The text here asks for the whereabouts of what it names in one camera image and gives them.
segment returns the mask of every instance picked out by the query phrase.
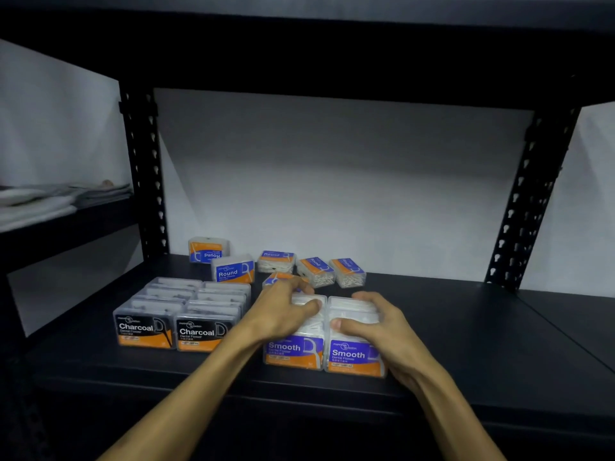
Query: forearm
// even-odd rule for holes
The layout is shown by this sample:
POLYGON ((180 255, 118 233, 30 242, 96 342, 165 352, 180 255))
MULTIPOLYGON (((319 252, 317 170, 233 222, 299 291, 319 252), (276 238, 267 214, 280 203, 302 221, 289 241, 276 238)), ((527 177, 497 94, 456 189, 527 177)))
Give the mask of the forearm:
POLYGON ((187 460, 233 380, 260 346, 242 324, 100 461, 187 460))
POLYGON ((419 403, 447 461, 505 461, 448 372, 435 364, 413 379, 419 403))

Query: hand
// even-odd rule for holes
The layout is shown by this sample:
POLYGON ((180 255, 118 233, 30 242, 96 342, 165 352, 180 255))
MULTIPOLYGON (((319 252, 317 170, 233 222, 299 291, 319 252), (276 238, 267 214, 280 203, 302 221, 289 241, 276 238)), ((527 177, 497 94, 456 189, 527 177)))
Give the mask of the hand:
POLYGON ((393 376, 413 392, 418 390, 420 375, 443 368, 411 329, 404 313, 379 293, 359 291, 354 299, 373 302, 381 313, 381 322, 366 324, 349 318, 334 318, 331 328, 344 335, 358 336, 372 343, 389 366, 393 376))
POLYGON ((292 304, 290 298, 297 288, 314 294, 314 288, 301 277, 281 279, 266 286, 239 325, 249 327, 254 338, 262 342, 292 335, 322 307, 317 299, 304 305, 292 304))

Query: black and orange label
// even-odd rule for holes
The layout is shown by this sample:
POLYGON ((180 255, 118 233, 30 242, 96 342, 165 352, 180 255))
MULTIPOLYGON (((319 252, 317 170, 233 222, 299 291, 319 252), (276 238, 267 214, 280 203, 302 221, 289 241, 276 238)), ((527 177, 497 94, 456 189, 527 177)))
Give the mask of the black and orange label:
POLYGON ((213 319, 178 318, 177 348, 180 351, 211 352, 232 328, 233 323, 213 319))
POLYGON ((117 315, 115 320, 122 346, 173 348, 173 332, 167 317, 131 314, 117 315))

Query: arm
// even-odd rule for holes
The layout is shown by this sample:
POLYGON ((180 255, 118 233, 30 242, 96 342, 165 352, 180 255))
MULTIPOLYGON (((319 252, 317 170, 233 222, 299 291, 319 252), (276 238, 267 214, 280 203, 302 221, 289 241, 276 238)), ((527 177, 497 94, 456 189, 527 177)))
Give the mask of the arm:
POLYGON ((315 315, 319 301, 292 305, 300 287, 314 290, 295 277, 278 281, 258 297, 213 353, 181 385, 149 411, 99 461, 185 461, 209 425, 222 397, 250 356, 265 341, 284 338, 315 315))
POLYGON ((418 398, 447 461, 505 461, 446 370, 411 329, 402 311, 378 293, 352 297, 376 304, 382 321, 367 325, 334 319, 331 328, 360 336, 379 351, 393 376, 418 398))

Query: person's right hand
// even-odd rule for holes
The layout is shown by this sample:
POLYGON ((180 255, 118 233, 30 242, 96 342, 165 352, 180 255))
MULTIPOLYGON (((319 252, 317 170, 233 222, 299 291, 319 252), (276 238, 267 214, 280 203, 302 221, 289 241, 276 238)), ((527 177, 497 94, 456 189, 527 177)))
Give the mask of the person's right hand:
POLYGON ((359 291, 354 299, 373 302, 381 314, 381 322, 366 324, 349 318, 334 318, 331 328, 344 335, 358 336, 374 345, 389 366, 393 376, 413 392, 421 375, 442 367, 411 329, 404 314, 379 293, 359 291))

